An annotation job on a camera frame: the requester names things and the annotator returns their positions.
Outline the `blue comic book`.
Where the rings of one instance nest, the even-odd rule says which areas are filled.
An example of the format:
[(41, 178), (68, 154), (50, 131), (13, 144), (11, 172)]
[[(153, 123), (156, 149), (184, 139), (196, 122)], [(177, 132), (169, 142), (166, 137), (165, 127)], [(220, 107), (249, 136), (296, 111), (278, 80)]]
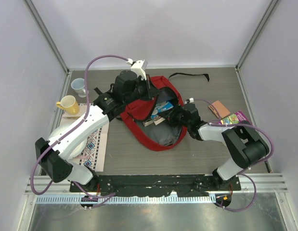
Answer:
[(159, 118), (161, 118), (161, 116), (158, 115), (158, 113), (167, 111), (169, 109), (173, 108), (173, 105), (170, 101), (164, 101), (161, 103), (157, 103), (155, 105), (155, 108), (151, 114), (151, 119), (152, 120), (158, 120)]

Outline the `yellow paperback book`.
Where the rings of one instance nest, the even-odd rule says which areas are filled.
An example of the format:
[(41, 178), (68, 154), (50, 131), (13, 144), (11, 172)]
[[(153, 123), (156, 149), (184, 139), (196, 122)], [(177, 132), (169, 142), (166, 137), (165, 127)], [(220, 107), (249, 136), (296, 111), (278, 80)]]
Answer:
[(159, 125), (160, 123), (162, 123), (165, 119), (164, 118), (159, 118), (158, 120), (152, 120), (152, 119), (147, 119), (145, 121), (143, 121), (143, 125), (146, 127), (148, 125), (154, 124), (154, 125)]

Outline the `red backpack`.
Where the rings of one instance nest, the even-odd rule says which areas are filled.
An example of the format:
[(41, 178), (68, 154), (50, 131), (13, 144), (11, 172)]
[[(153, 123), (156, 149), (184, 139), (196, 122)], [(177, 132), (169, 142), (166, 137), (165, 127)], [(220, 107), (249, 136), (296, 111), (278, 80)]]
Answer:
[(131, 71), (122, 71), (110, 90), (94, 89), (100, 107), (109, 121), (121, 120), (134, 137), (152, 151), (175, 147), (186, 134), (201, 140), (199, 129), (205, 125), (193, 99), (183, 101), (180, 93), (164, 76), (142, 80)]

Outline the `purple treehouse book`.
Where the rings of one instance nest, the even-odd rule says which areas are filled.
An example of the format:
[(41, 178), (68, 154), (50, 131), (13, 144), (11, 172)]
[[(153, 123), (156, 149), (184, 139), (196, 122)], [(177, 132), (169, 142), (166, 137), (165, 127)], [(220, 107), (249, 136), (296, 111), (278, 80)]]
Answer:
[(245, 114), (239, 110), (233, 114), (230, 114), (229, 116), (223, 118), (222, 120), (218, 121), (217, 124), (219, 125), (230, 125), (230, 124), (237, 124), (241, 123), (242, 121), (248, 121), (248, 118), (245, 116)]

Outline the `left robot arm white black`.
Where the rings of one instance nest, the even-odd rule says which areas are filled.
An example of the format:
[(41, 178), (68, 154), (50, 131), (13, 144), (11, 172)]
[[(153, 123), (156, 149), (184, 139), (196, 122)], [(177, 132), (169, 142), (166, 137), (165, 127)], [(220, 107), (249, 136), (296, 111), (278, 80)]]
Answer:
[(87, 192), (96, 189), (98, 178), (89, 167), (68, 161), (71, 153), (96, 129), (124, 112), (128, 104), (136, 100), (149, 101), (159, 94), (149, 76), (141, 77), (132, 71), (122, 71), (110, 90), (101, 92), (95, 88), (95, 91), (98, 98), (84, 115), (50, 141), (40, 138), (35, 143), (36, 165), (42, 167), (52, 182), (68, 180)]

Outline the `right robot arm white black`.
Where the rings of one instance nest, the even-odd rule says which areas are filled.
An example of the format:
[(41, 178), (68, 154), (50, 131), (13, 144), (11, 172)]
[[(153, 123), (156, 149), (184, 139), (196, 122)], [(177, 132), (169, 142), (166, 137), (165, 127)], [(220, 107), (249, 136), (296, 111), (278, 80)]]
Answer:
[(231, 158), (212, 172), (212, 184), (217, 190), (225, 189), (230, 181), (249, 167), (264, 161), (273, 151), (273, 145), (259, 135), (263, 132), (248, 121), (236, 124), (217, 124), (201, 119), (195, 104), (176, 105), (160, 112), (171, 126), (187, 128), (198, 141), (218, 141), (226, 145)]

